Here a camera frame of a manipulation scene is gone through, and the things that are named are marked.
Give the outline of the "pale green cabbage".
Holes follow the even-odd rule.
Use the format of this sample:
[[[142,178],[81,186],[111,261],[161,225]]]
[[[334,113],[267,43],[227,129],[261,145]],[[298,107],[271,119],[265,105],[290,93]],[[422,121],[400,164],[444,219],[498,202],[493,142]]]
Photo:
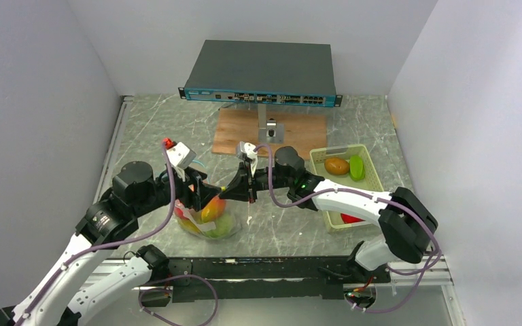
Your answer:
[[[233,214],[224,213],[215,220],[215,229],[205,232],[209,238],[225,238],[233,234],[236,221]]]

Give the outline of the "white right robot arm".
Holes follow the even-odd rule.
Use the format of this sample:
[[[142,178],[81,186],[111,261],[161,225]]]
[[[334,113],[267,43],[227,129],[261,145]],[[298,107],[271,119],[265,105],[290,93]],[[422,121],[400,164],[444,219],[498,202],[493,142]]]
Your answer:
[[[267,167],[257,168],[260,148],[251,143],[240,146],[237,173],[220,198],[253,203],[258,192],[267,191],[281,208],[343,213],[379,228],[380,235],[359,242],[349,256],[347,272],[354,281],[365,281],[374,270],[397,259],[418,264],[429,247],[433,254],[440,253],[434,235],[438,222],[410,189],[376,192],[341,185],[310,173],[290,146],[269,153]]]

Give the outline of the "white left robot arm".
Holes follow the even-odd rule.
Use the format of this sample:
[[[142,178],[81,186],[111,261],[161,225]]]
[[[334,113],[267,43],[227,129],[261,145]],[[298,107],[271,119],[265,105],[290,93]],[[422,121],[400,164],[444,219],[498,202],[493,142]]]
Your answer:
[[[222,192],[205,183],[206,174],[192,167],[167,166],[159,176],[142,161],[126,164],[111,187],[90,206],[69,244],[38,286],[19,304],[0,309],[0,325],[84,325],[122,292],[169,275],[169,258],[153,245],[142,246],[116,272],[86,289],[94,270],[122,245],[135,241],[138,219],[180,201],[203,208]]]

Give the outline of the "orange yellow mango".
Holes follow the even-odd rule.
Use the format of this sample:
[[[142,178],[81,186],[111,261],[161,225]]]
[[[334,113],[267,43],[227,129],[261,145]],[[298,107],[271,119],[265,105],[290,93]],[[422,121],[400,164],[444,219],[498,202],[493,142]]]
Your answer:
[[[201,221],[203,223],[214,222],[224,214],[225,208],[226,201],[218,196],[214,197],[201,211]]]

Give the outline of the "yellow star fruit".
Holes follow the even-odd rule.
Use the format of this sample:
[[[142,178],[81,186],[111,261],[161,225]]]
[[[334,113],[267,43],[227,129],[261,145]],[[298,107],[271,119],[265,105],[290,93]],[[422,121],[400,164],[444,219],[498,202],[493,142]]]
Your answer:
[[[180,219],[178,223],[185,231],[197,236],[202,235],[200,229],[189,219]]]

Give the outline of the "red wrinkled fruit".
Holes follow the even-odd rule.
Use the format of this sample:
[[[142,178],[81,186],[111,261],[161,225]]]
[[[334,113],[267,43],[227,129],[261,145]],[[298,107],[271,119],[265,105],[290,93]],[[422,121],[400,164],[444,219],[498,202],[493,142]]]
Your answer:
[[[179,220],[189,220],[191,217],[189,210],[180,202],[175,203],[174,213]]]

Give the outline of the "clear zip top bag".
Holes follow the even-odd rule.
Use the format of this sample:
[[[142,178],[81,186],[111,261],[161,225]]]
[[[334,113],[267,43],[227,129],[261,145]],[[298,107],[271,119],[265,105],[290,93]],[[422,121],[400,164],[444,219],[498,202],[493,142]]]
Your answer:
[[[202,210],[195,211],[176,200],[174,216],[185,232],[207,240],[221,240],[241,230],[241,222],[233,206],[216,196]]]

